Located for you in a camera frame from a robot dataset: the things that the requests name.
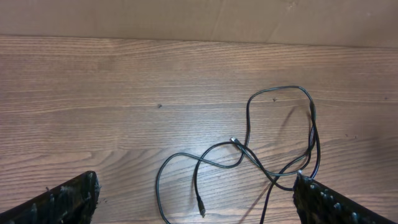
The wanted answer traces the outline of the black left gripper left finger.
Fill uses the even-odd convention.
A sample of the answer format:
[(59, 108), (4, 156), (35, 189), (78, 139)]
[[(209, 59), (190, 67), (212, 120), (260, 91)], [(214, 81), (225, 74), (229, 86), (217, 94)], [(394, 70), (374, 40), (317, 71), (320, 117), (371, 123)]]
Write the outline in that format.
[(96, 172), (86, 171), (1, 213), (3, 224), (90, 224), (98, 204)]

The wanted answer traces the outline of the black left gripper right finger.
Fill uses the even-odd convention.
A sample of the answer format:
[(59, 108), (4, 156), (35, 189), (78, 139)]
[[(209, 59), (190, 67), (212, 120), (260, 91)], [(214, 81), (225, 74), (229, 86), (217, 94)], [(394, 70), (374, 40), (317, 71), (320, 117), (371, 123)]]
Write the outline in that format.
[(294, 183), (293, 200), (305, 224), (396, 224), (302, 174)]

